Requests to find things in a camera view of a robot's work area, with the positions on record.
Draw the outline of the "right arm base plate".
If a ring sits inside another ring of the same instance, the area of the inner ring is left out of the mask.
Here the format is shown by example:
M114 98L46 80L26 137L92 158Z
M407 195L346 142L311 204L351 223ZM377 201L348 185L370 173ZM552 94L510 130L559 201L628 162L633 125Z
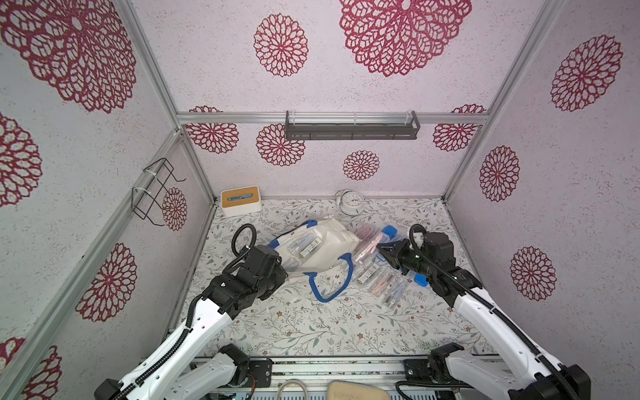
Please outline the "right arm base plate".
M406 380L410 383L424 383L428 386L449 384L451 378L443 365L434 357L408 358L403 361Z

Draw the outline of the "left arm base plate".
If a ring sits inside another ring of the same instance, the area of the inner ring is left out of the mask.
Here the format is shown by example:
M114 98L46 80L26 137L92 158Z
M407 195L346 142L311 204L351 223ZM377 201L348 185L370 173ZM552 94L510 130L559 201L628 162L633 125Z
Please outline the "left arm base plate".
M230 383L223 388L268 388L273 374L271 358L251 358L236 368Z

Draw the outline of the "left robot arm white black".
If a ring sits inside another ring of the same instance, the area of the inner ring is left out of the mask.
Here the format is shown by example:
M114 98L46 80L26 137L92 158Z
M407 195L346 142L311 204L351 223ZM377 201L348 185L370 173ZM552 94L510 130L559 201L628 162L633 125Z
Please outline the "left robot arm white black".
M96 399L200 399L249 375L249 356L224 346L201 368L189 366L218 333L256 300L271 297L288 274L278 252L254 240L233 250L234 260L196 296L186 319L140 365L120 380L106 379Z

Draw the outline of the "white canvas bag blue handles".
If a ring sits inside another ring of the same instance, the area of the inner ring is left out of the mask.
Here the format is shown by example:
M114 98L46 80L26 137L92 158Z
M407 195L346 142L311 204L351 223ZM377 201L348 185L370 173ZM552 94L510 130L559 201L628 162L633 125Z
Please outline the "white canvas bag blue handles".
M305 259L291 255L289 246L292 242L307 235L316 234L323 240L311 255ZM282 266L291 279L306 278L316 300L329 303L340 295L350 284L355 266L353 255L360 242L355 233L349 231L336 218L310 219L298 227L283 233L269 243L269 247L277 251L282 258ZM316 278L340 263L346 263L348 274L343 285L328 297L321 295Z

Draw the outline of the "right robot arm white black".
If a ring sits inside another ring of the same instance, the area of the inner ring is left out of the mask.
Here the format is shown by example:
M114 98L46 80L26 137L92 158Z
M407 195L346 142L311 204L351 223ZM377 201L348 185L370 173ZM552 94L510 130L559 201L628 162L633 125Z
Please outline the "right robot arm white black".
M408 362L406 378L396 384L453 391L469 388L490 399L590 399L591 379L578 365L567 366L538 346L496 305L483 284L460 268L453 243L445 233L420 224L408 237L380 243L378 252L403 274L425 276L428 286L488 340L506 363L501 370L476 359L458 343L448 343L428 355L424 364Z

